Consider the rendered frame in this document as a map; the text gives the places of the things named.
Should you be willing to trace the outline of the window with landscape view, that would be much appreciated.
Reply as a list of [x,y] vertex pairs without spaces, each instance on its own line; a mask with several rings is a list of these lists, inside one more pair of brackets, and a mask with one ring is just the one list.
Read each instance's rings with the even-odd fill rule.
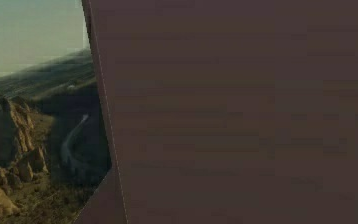
[[0,0],[0,224],[74,224],[111,167],[88,0]]

